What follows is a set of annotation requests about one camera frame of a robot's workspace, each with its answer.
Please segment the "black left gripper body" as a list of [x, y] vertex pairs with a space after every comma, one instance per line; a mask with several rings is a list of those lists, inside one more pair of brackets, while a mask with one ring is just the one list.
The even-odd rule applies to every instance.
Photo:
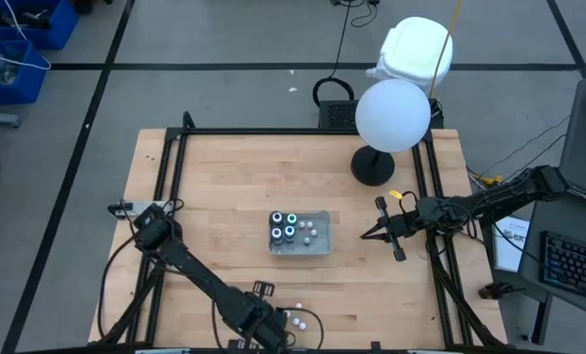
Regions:
[[223, 321], [245, 339], [254, 339], [266, 353], [284, 353], [287, 347], [287, 316], [266, 297], [275, 285], [257, 280], [251, 291], [228, 286], [223, 292]]

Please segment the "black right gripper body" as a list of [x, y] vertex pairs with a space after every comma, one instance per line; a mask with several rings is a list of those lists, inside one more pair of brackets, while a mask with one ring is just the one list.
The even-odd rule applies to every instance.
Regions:
[[387, 211], [384, 197], [377, 197], [375, 203], [381, 214], [378, 222], [386, 226], [387, 233], [391, 239], [391, 242], [385, 243], [392, 246], [395, 259], [398, 262], [403, 262], [406, 260], [406, 255], [398, 239], [400, 237], [409, 238], [420, 230], [416, 222], [416, 212], [409, 211], [406, 214], [390, 215]]

